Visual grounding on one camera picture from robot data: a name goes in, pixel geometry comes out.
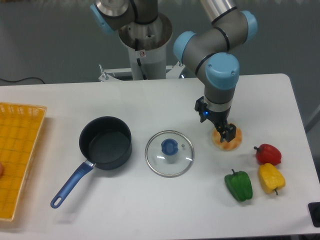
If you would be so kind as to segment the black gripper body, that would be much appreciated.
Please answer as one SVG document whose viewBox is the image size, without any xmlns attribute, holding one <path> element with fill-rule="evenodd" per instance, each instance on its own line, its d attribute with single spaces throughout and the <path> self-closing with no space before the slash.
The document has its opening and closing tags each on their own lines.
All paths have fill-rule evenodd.
<svg viewBox="0 0 320 240">
<path fill-rule="evenodd" d="M 229 109 L 221 112 L 215 112 L 207 109 L 204 112 L 204 116 L 206 117 L 206 119 L 210 120 L 215 127 L 222 128 L 225 124 L 228 123 L 229 113 Z"/>
</svg>

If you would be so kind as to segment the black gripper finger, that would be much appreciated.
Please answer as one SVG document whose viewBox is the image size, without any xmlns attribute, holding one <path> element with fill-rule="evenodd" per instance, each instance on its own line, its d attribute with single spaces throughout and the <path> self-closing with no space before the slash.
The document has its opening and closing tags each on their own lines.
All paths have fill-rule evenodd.
<svg viewBox="0 0 320 240">
<path fill-rule="evenodd" d="M 215 143 L 223 143 L 224 142 L 224 135 L 220 128 L 214 128 L 214 142 Z"/>
<path fill-rule="evenodd" d="M 237 127 L 233 123 L 225 123 L 223 131 L 223 139 L 226 142 L 231 142 L 236 137 Z"/>
</svg>

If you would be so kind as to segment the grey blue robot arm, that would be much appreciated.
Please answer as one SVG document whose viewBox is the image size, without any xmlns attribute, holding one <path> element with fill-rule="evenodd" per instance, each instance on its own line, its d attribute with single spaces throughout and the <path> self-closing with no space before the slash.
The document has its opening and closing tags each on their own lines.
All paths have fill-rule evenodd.
<svg viewBox="0 0 320 240">
<path fill-rule="evenodd" d="M 195 103 L 201 121 L 209 120 L 222 142 L 236 137 L 228 115 L 239 80 L 240 65 L 229 51 L 251 40 L 258 23 L 249 11 L 239 11 L 232 0 L 203 0 L 211 29 L 198 35 L 183 32 L 173 53 L 204 84 L 204 95 Z M 156 0 L 96 0 L 90 6 L 102 31 L 118 32 L 129 54 L 134 80 L 166 76 L 166 46 L 173 34 L 170 20 L 159 12 Z"/>
</svg>

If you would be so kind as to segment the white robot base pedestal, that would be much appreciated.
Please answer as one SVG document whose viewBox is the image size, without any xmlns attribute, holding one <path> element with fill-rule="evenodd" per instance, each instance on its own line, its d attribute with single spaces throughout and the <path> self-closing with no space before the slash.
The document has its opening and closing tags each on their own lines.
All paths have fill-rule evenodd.
<svg viewBox="0 0 320 240">
<path fill-rule="evenodd" d="M 167 44 L 172 34 L 170 20 L 158 11 L 118 29 L 119 39 L 128 51 L 134 80 L 166 78 Z"/>
</svg>

